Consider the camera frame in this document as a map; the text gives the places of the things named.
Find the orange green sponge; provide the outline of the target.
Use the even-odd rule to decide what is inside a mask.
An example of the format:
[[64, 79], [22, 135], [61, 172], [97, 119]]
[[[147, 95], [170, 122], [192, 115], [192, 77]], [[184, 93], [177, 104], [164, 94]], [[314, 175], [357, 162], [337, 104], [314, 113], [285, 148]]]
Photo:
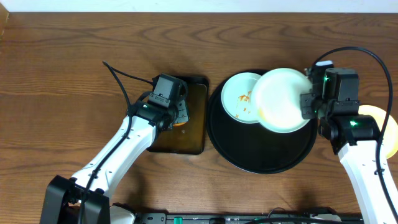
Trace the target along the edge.
[[182, 126], [182, 125], [184, 125], [184, 124], [186, 124], [187, 122], [182, 122], [182, 123], [175, 123], [175, 124], [173, 124], [173, 126]]

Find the light blue plate with stains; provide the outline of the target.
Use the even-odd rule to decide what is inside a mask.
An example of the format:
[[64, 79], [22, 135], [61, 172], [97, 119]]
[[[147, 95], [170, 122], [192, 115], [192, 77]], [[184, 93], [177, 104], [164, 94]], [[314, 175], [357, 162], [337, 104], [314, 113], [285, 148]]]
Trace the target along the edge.
[[260, 75], [243, 72], [233, 75], [224, 84], [221, 91], [221, 102], [224, 110], [234, 120], [244, 124], [258, 122], [251, 105], [254, 85]]

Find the yellow plate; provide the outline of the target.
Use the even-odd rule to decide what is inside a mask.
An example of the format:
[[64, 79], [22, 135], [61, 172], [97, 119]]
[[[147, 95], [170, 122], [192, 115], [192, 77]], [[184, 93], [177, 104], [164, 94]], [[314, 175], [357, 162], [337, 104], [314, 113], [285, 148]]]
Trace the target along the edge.
[[[382, 128], [386, 116], [386, 112], [383, 109], [372, 105], [361, 105], [359, 107], [359, 114], [372, 116], [376, 120], [379, 129]], [[383, 138], [387, 159], [391, 158], [397, 152], [397, 128], [397, 122], [390, 115]]]

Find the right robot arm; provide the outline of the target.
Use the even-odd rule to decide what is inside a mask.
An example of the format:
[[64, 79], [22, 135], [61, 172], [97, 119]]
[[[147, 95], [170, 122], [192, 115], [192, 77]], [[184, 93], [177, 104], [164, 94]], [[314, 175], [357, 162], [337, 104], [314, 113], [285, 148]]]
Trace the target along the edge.
[[381, 132], [370, 115], [359, 114], [359, 101], [324, 100], [300, 95], [305, 119], [318, 119], [318, 133], [329, 140], [354, 188], [365, 223], [397, 223], [397, 187], [387, 165]]

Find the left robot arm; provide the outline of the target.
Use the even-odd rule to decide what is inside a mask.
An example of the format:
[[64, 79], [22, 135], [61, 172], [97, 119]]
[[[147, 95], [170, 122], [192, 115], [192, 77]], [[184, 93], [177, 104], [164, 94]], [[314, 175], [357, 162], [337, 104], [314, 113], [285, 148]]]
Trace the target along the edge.
[[188, 120], [185, 100], [168, 108], [141, 100], [129, 105], [117, 133], [84, 168], [69, 179], [57, 175], [48, 184], [40, 222], [134, 223], [136, 214], [123, 205], [111, 205], [111, 197], [160, 132]]

